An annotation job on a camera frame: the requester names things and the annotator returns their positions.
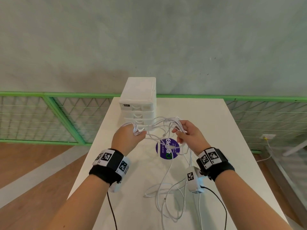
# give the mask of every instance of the power outlet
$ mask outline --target power outlet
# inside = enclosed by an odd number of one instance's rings
[[[262,134],[262,136],[260,137],[260,139],[264,139],[264,138],[267,138],[267,139],[273,139],[276,135],[274,134]]]

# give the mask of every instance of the gray wall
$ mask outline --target gray wall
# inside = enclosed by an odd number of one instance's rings
[[[0,0],[0,90],[307,96],[307,0]]]

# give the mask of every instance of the green metal railing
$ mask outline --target green metal railing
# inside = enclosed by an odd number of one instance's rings
[[[91,145],[111,93],[0,92],[0,142]],[[275,142],[297,143],[307,135],[306,97],[158,94],[170,98],[222,98],[250,148],[263,132]]]

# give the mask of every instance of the hand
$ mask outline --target hand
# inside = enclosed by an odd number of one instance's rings
[[[198,156],[206,148],[210,148],[210,144],[206,141],[201,131],[188,120],[179,120],[186,133],[174,128],[173,133],[177,135],[177,142],[186,142],[190,149]]]
[[[127,156],[143,139],[145,139],[146,131],[142,131],[139,135],[133,134],[133,125],[128,124],[120,127],[115,132],[112,140],[111,148],[120,151]]]

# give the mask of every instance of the purple circular sticker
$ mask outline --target purple circular sticker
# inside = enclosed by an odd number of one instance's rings
[[[166,139],[161,139],[166,145],[174,146],[174,147],[179,147],[179,144],[174,140],[170,138]],[[158,153],[158,143],[156,144],[156,152]],[[172,159],[172,152],[174,155],[174,158],[176,158],[177,153],[180,152],[180,148],[174,148],[172,150],[167,149],[165,145],[160,144],[160,157],[166,160],[171,160]]]

